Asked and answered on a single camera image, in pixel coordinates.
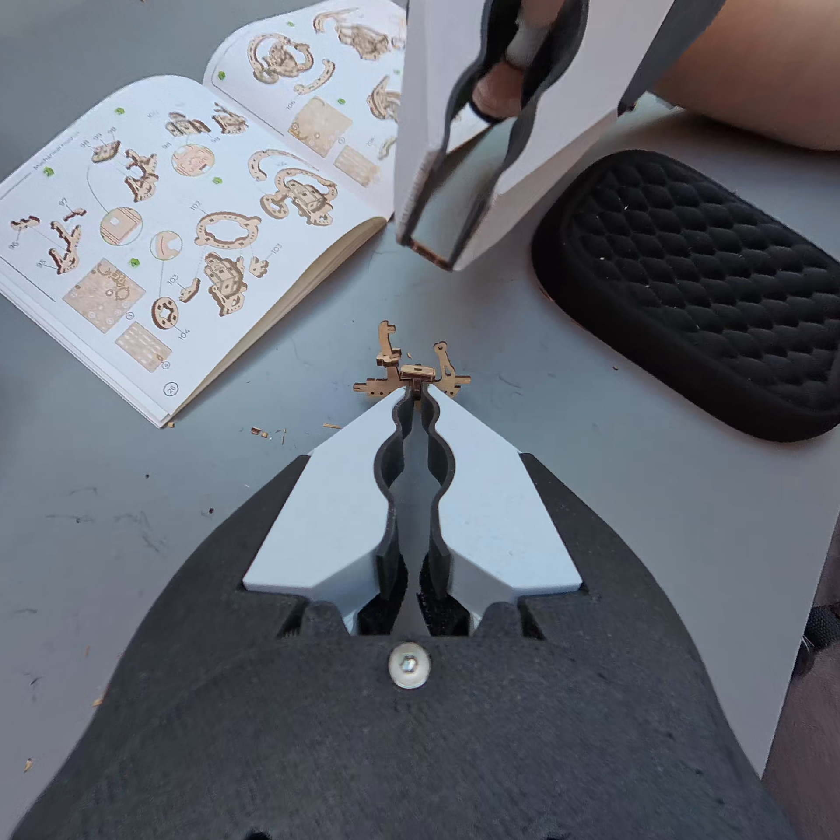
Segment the small wooden frame part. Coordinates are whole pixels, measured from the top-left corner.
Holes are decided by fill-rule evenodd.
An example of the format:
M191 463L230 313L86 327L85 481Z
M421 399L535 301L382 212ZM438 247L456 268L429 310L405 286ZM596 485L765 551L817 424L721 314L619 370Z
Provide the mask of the small wooden frame part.
M401 240L401 245L411 249L412 252L421 256L423 259L430 262L437 268L440 268L441 270L449 272L453 270L453 264L451 259L439 255L433 249L423 245L421 242L418 242L414 238L406 236L403 240Z

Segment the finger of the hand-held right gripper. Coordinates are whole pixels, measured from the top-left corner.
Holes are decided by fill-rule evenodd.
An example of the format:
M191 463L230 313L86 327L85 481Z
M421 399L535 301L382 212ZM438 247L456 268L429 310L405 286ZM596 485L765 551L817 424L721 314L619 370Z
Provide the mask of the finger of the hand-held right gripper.
M517 30L519 2L410 2L395 153L395 232L414 249L490 249L513 121L470 107Z
M459 245L462 270L501 240L617 120L619 102L671 1L584 2L575 52L513 123L507 156L475 231Z

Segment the person's right hand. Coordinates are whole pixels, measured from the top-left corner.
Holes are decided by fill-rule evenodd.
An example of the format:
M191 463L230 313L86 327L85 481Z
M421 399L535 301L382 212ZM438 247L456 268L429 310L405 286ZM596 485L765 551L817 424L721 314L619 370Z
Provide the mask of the person's right hand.
M471 106L489 123L516 117L530 68L564 1L521 1L517 29L502 57L474 86Z

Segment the white instruction booklet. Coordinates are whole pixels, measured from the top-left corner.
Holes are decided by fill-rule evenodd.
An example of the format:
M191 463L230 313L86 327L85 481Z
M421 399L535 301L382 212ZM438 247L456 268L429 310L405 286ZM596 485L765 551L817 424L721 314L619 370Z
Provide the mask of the white instruction booklet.
M2 294L164 427L392 216L406 12L315 3L117 90L128 33L2 181Z

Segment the small wooden model assembly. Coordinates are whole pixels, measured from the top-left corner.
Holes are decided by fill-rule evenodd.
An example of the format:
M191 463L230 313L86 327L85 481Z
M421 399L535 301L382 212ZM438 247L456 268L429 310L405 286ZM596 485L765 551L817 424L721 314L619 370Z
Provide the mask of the small wooden model assembly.
M434 385L451 398L456 398L464 385L471 383L471 376L459 374L448 355L448 344L436 342L434 352L437 366L424 364L402 364L403 352L392 346L391 336L396 326L387 320L380 322L377 339L380 352L376 363L385 372L384 377L368 378L353 384L353 391L373 398L384 398L402 388L409 388L415 400L420 399L424 385Z

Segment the black mesh wrist rest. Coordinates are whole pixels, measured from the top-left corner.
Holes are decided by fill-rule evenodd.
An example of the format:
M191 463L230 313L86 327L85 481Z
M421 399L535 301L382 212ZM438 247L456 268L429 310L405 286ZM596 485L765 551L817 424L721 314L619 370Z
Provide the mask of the black mesh wrist rest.
M601 158L532 240L547 295L701 410L776 443L839 421L839 267L664 154Z

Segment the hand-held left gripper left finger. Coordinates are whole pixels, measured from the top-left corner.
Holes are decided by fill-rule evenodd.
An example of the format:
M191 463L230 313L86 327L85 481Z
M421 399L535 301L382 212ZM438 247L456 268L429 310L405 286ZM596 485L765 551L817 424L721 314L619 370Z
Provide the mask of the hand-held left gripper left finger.
M313 449L242 580L248 592L329 602L360 614L392 598L403 565L391 486L404 468L414 400L404 387Z

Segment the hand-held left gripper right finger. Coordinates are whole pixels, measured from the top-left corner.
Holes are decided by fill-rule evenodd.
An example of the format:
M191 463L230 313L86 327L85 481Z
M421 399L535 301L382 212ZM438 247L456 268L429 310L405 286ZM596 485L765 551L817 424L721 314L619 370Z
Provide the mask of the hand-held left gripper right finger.
M418 603L432 635L469 635L487 608L583 581L522 454L439 388L422 399L430 507Z

